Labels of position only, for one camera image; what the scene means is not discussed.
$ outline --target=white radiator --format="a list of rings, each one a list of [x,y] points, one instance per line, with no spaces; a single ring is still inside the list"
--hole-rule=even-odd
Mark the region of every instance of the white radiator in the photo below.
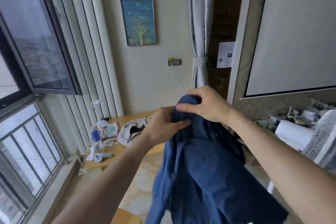
[[[102,0],[52,0],[82,89],[82,96],[60,95],[82,153],[99,116],[123,115]],[[91,102],[102,100],[95,105]]]

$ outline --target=open window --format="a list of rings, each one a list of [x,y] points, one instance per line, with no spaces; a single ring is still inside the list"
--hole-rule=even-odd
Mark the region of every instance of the open window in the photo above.
[[[0,0],[0,108],[32,93],[81,94],[51,0]]]

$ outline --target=white paper sheet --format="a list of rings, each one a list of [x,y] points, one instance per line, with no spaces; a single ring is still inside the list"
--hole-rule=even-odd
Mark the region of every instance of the white paper sheet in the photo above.
[[[219,43],[217,68],[232,67],[236,42]]]

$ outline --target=white fan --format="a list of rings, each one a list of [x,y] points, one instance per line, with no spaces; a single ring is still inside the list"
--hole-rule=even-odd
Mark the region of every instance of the white fan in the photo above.
[[[302,152],[325,168],[336,153],[336,110],[329,110],[317,122],[315,134]]]

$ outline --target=gray curtain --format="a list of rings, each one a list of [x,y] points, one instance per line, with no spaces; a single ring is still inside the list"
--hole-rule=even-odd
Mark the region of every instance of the gray curtain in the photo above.
[[[213,15],[213,0],[188,0],[191,41],[194,49],[194,88],[208,84],[207,53]]]

